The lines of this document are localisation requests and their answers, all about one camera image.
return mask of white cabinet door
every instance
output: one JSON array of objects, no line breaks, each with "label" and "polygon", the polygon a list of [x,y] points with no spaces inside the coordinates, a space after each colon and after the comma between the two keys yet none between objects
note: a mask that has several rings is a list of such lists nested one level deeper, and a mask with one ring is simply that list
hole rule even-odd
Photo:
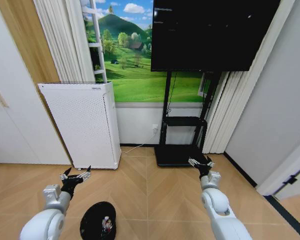
[{"label": "white cabinet door", "polygon": [[71,164],[1,14],[0,94],[8,105],[5,111],[40,163]]},{"label": "white cabinet door", "polygon": [[288,183],[275,195],[279,200],[300,195],[300,174],[298,174],[295,178],[297,179],[295,183]]},{"label": "white cabinet door", "polygon": [[0,106],[0,163],[39,163],[28,143]]}]

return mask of power outlet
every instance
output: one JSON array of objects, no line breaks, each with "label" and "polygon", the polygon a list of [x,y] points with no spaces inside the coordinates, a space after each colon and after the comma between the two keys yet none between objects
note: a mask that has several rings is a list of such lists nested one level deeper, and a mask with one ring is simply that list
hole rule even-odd
[{"label": "power outlet", "polygon": [[158,124],[152,124],[153,133],[156,134],[158,132]]}]

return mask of tv stand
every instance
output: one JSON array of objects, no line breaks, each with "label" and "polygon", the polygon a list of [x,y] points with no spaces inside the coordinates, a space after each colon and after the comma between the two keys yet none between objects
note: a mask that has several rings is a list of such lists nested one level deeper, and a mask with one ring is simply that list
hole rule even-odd
[{"label": "tv stand", "polygon": [[[171,71],[166,74],[162,123],[160,130],[159,146],[154,148],[156,163],[161,167],[190,167],[189,158],[195,159],[200,163],[207,163],[203,155],[203,147],[207,132],[207,121],[205,116],[213,100],[212,96],[217,88],[221,72],[211,74],[211,81],[206,97],[202,97],[202,110],[200,117],[197,116],[167,116],[168,100],[170,94]],[[194,136],[191,144],[166,144],[168,126],[194,126]],[[201,139],[198,146],[198,139],[201,132]]]}]

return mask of landscape poster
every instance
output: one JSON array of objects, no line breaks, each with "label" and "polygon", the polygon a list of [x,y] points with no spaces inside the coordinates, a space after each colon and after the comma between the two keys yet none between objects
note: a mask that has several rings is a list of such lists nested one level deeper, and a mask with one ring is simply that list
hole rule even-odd
[{"label": "landscape poster", "polygon": [[[89,0],[80,0],[90,7]],[[166,72],[151,72],[152,0],[96,0],[97,17],[102,39],[103,57],[108,81],[113,82],[116,102],[163,102]],[[86,36],[95,43],[92,15],[83,14]],[[94,70],[100,67],[98,51],[90,48]],[[96,74],[96,80],[102,80]],[[175,80],[172,102],[202,102],[198,96],[202,74],[199,72],[172,73]]]}]

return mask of baseboard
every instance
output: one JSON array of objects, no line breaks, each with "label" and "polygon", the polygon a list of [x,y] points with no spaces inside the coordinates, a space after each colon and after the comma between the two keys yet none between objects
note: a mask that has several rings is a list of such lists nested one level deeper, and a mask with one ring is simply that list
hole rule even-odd
[{"label": "baseboard", "polygon": [[300,235],[300,222],[294,218],[273,196],[264,196],[265,199],[277,210],[277,212],[294,228]]},{"label": "baseboard", "polygon": [[[142,143],[140,144],[136,144],[136,143],[120,143],[121,147],[136,147],[136,146],[140,146]],[[157,147],[159,146],[159,144],[143,144],[142,147]]]},{"label": "baseboard", "polygon": [[223,155],[229,160],[229,162],[244,176],[244,178],[252,185],[252,187],[256,187],[257,183],[248,175],[248,173],[243,170],[238,163],[235,162],[235,160],[232,159],[232,157],[229,156],[228,153],[224,152]]}]

